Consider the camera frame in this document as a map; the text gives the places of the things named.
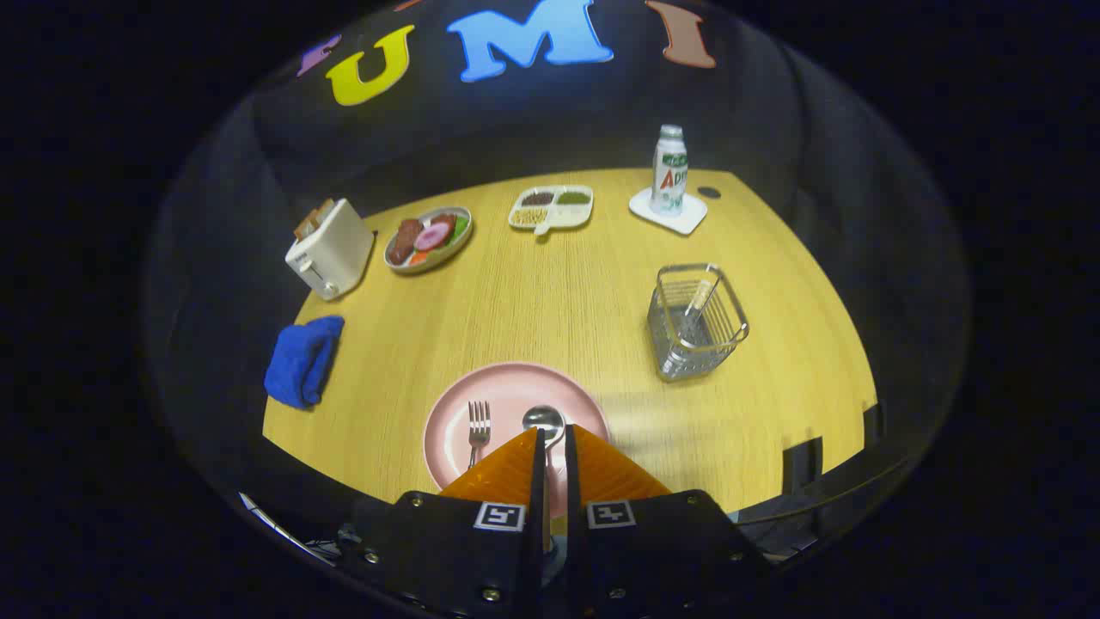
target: white toaster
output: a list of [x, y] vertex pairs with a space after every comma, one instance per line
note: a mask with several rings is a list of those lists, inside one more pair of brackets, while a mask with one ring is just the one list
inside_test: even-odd
[[322, 207], [317, 223], [290, 245], [286, 263], [321, 298], [330, 300], [363, 277], [374, 234], [344, 198], [331, 208]]

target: bottle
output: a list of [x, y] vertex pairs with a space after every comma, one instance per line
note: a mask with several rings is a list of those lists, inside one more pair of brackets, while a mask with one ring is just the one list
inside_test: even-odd
[[653, 151], [653, 192], [649, 208], [658, 214], [675, 217], [684, 208], [688, 187], [688, 146], [684, 130], [676, 124], [662, 124]]

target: fork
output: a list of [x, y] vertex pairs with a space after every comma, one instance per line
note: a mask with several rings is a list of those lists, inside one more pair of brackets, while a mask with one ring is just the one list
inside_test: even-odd
[[488, 419], [488, 402], [470, 402], [470, 466], [466, 471], [474, 467], [474, 457], [477, 455], [477, 449], [484, 447], [488, 443], [490, 431], [493, 430], [493, 424]]

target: white coaster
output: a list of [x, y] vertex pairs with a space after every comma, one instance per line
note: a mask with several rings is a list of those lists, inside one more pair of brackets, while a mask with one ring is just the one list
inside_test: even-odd
[[706, 217], [706, 202], [688, 192], [684, 192], [684, 208], [680, 214], [675, 217], [658, 214], [649, 208], [649, 196], [652, 192], [652, 187], [646, 187], [630, 198], [630, 212], [666, 228], [672, 228], [681, 234], [692, 233], [698, 222]]

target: pink plate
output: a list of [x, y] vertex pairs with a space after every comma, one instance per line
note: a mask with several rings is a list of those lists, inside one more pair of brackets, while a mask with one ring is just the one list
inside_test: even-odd
[[[493, 450], [524, 431], [524, 413], [544, 405], [558, 409], [565, 423], [573, 423], [609, 441], [607, 422], [600, 405], [580, 385], [546, 366], [507, 363], [485, 366], [452, 385], [428, 416], [424, 429], [424, 457], [432, 480], [440, 488], [466, 472], [470, 464], [470, 413], [468, 404], [488, 402], [493, 431], [481, 449], [479, 462]], [[550, 518], [565, 515], [565, 438], [550, 447], [547, 468], [550, 490]]]

